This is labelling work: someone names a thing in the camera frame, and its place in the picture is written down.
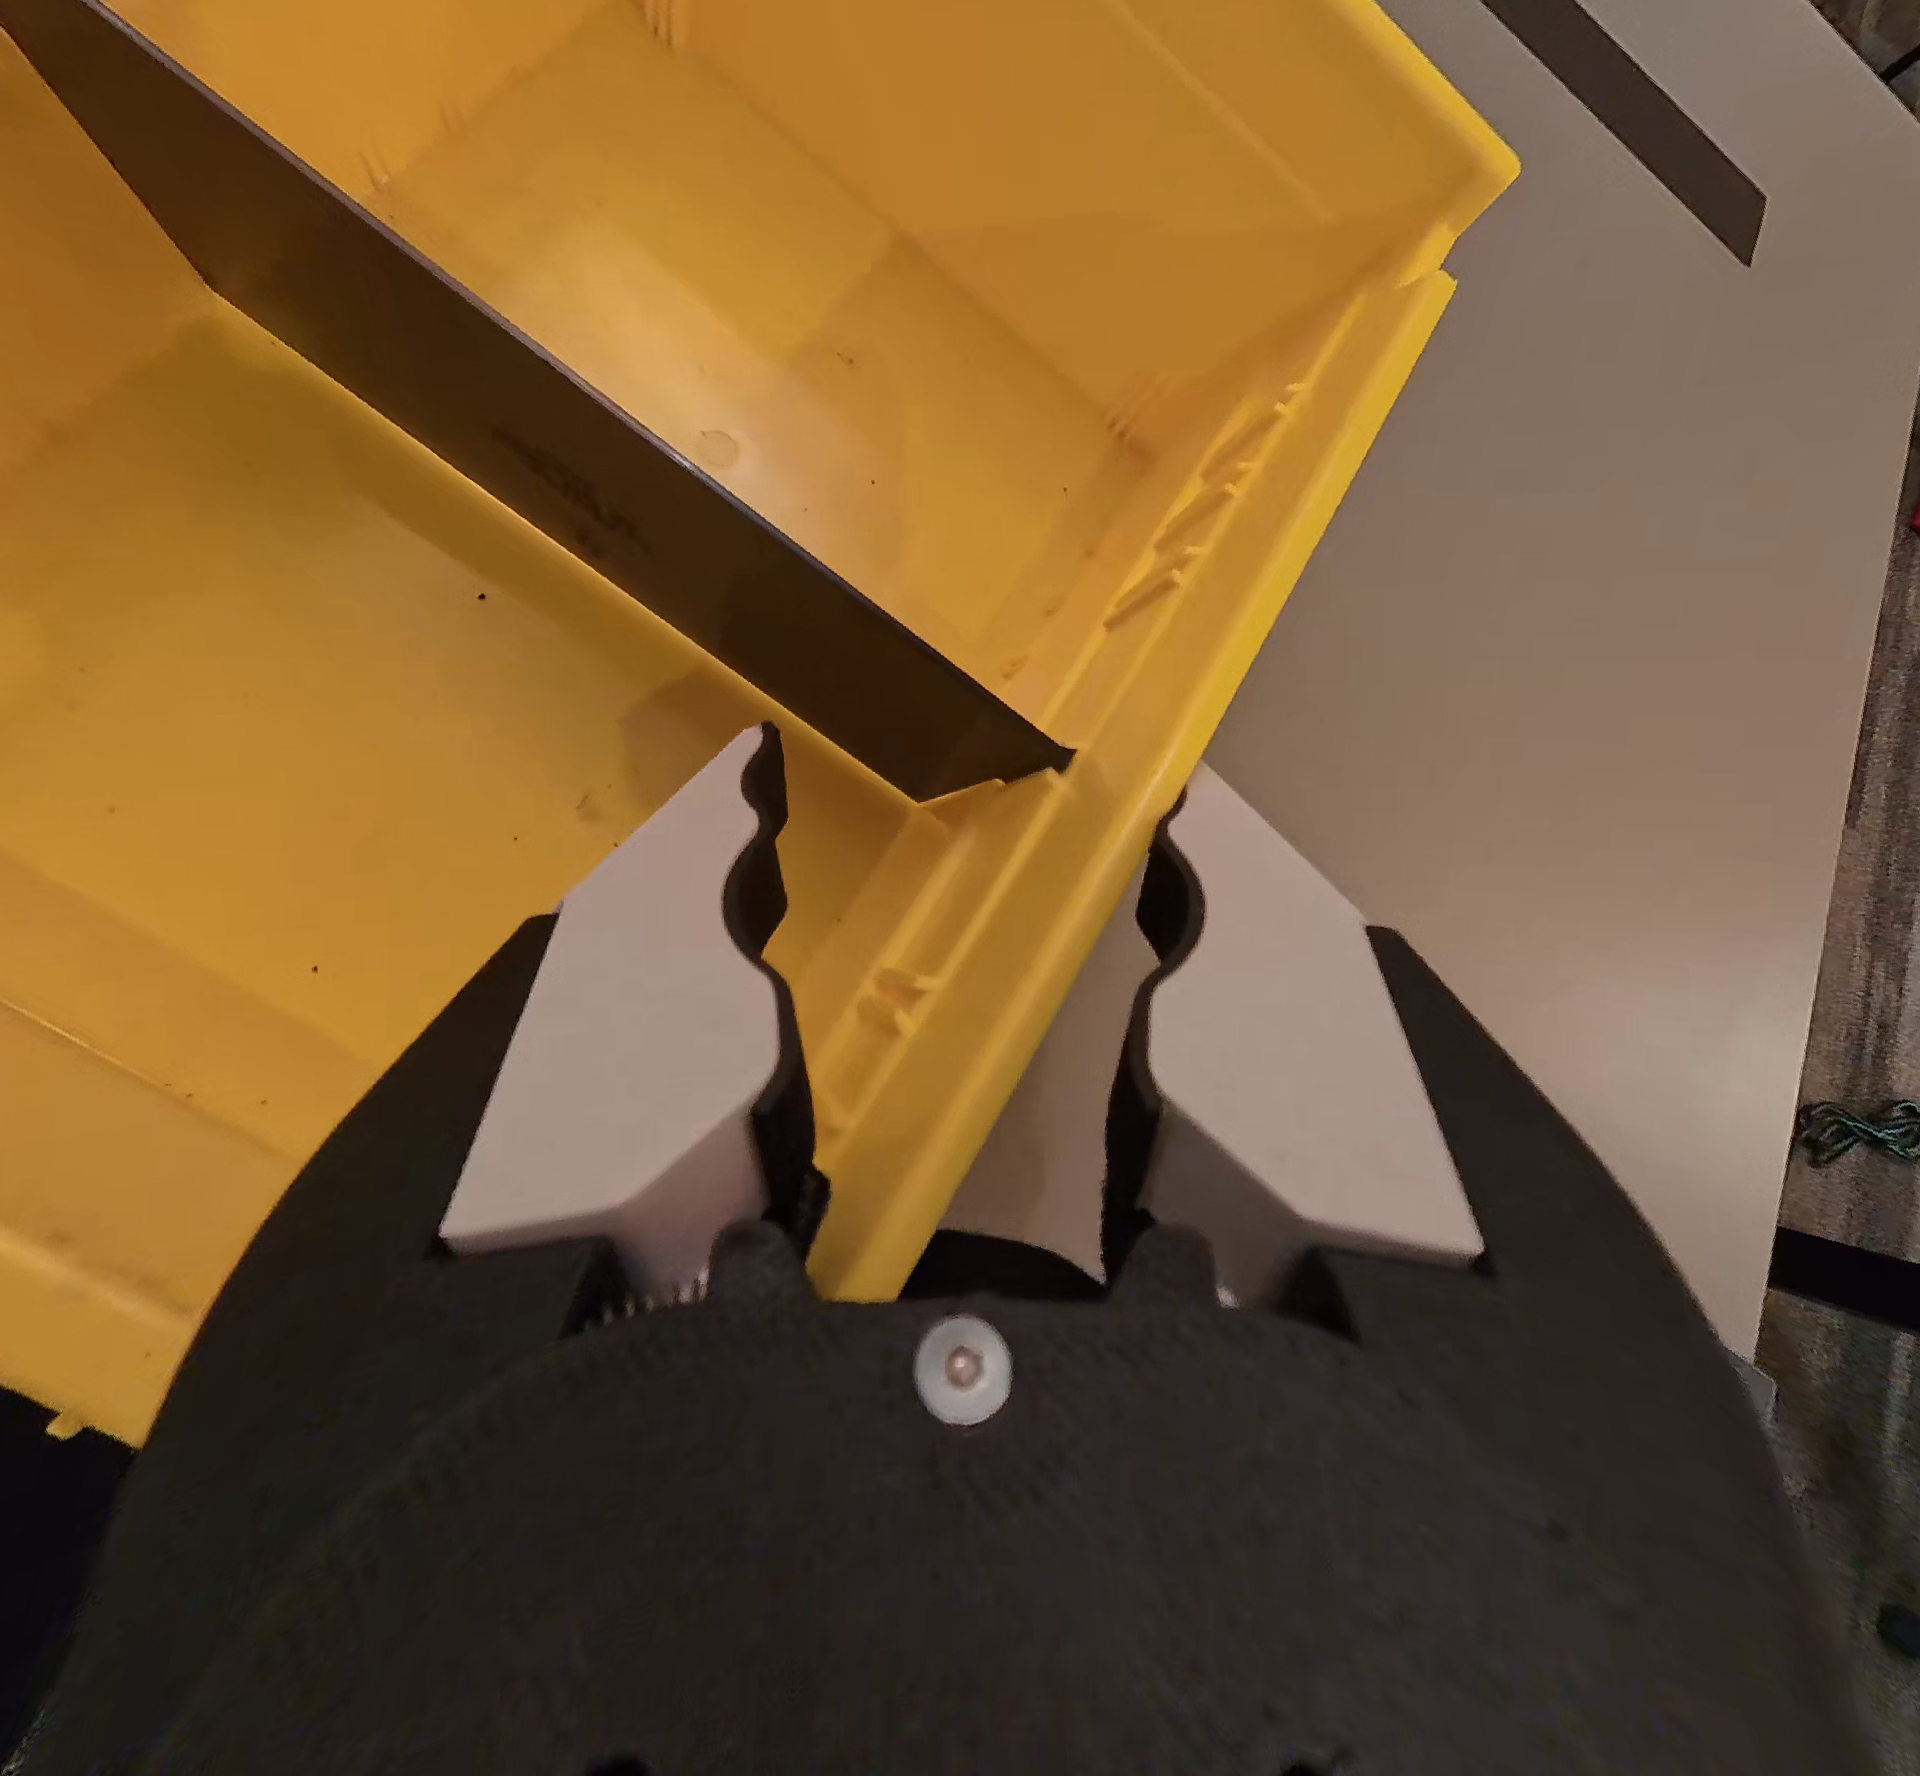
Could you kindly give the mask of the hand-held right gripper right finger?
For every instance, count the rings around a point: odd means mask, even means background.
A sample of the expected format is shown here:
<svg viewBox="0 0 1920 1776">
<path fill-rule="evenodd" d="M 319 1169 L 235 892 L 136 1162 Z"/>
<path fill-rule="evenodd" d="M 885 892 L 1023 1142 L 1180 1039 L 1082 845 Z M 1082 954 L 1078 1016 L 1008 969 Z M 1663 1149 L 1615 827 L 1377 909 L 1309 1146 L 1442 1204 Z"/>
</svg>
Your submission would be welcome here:
<svg viewBox="0 0 1920 1776">
<path fill-rule="evenodd" d="M 1102 1270 L 1197 1233 L 1230 1299 L 1309 1251 L 1471 1266 L 1485 1240 L 1369 929 L 1208 766 L 1154 831 L 1153 952 L 1106 1116 Z"/>
</svg>

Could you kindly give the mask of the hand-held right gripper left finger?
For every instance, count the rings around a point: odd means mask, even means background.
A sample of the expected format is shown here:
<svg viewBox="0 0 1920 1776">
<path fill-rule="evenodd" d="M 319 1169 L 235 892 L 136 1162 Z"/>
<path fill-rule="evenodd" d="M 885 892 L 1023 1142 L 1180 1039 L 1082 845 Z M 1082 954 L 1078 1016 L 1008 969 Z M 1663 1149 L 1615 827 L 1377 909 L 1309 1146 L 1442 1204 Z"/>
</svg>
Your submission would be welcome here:
<svg viewBox="0 0 1920 1776">
<path fill-rule="evenodd" d="M 603 1237 L 624 1266 L 706 1266 L 827 1214 L 786 916 L 774 725 L 737 733 L 560 904 L 440 1237 L 462 1257 Z"/>
</svg>

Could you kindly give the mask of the yellow plastic bin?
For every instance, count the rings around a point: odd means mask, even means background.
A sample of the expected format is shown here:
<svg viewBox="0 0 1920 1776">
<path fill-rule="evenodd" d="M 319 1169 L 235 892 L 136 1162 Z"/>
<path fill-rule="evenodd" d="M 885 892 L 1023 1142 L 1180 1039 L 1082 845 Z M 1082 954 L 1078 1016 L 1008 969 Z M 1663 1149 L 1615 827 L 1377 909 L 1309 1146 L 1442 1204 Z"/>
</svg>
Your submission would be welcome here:
<svg viewBox="0 0 1920 1776">
<path fill-rule="evenodd" d="M 890 1298 L 1522 161 L 1377 0 L 100 0 L 1046 735 L 916 802 L 217 297 L 5 30 L 5 1381 L 142 1442 L 517 927 L 786 757 Z"/>
</svg>

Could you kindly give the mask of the black bin divider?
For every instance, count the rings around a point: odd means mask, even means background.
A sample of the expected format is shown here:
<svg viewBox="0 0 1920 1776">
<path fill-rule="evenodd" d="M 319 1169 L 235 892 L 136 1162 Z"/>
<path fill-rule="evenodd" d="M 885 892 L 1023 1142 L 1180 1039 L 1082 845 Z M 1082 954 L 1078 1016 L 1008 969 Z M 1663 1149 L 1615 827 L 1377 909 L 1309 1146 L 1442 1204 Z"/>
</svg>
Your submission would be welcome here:
<svg viewBox="0 0 1920 1776">
<path fill-rule="evenodd" d="M 916 802 L 1063 771 L 994 695 L 100 0 L 5 30 L 189 265 L 744 684 Z"/>
</svg>

